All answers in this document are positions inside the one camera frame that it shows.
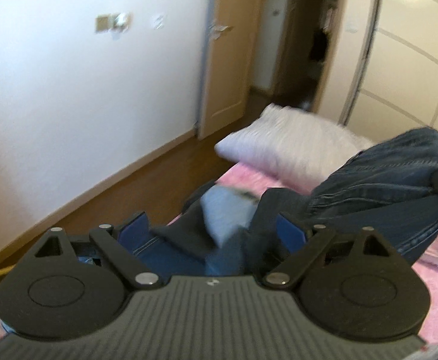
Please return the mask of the dark blue jeans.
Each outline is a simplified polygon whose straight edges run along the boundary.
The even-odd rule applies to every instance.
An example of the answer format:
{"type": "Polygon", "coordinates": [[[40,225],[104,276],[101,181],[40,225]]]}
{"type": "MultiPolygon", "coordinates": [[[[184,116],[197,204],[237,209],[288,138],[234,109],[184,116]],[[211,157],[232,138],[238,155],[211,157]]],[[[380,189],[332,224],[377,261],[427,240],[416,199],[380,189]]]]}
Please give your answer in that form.
{"type": "Polygon", "coordinates": [[[438,236],[438,131],[412,129],[350,158],[308,195],[267,189],[248,228],[218,247],[206,230],[198,189],[179,218],[152,233],[206,265],[208,275],[264,275],[288,256],[277,236],[281,212],[340,233],[378,231],[410,263],[438,236]]]}

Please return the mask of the wooden bedroom door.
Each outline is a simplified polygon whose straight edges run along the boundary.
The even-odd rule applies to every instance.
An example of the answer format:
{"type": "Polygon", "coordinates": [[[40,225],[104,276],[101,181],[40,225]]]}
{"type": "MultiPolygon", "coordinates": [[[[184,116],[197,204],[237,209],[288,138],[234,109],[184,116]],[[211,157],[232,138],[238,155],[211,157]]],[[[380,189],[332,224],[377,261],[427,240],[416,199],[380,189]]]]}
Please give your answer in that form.
{"type": "Polygon", "coordinates": [[[197,124],[200,140],[244,116],[262,4],[213,0],[197,124]]]}

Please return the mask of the white striped quilt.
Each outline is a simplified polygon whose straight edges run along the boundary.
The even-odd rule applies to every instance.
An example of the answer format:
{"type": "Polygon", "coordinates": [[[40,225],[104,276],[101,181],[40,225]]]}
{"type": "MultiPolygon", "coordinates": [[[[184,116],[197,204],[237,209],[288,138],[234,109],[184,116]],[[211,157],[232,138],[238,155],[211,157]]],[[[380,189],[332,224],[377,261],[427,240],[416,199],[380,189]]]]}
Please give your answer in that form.
{"type": "Polygon", "coordinates": [[[220,158],[242,163],[310,192],[359,152],[363,136],[313,113],[274,104],[249,126],[215,145],[220,158]]]}

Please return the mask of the white sliding wardrobe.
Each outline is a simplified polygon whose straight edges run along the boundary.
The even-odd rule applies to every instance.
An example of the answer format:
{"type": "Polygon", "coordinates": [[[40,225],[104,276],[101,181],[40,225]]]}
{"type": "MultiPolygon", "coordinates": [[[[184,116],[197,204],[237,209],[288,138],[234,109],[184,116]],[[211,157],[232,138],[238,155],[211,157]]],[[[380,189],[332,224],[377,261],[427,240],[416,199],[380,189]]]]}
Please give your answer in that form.
{"type": "Polygon", "coordinates": [[[344,123],[373,141],[438,130],[438,0],[375,0],[344,123]]]}

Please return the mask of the wall light switch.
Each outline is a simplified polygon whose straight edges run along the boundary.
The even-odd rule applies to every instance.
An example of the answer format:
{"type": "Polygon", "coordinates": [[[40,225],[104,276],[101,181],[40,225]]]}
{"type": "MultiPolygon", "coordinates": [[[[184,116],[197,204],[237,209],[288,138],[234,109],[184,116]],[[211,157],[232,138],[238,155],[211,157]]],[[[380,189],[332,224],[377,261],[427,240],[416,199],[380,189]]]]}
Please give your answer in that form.
{"type": "Polygon", "coordinates": [[[95,18],[95,32],[127,32],[132,22],[132,18],[132,14],[128,12],[97,16],[95,18]]]}

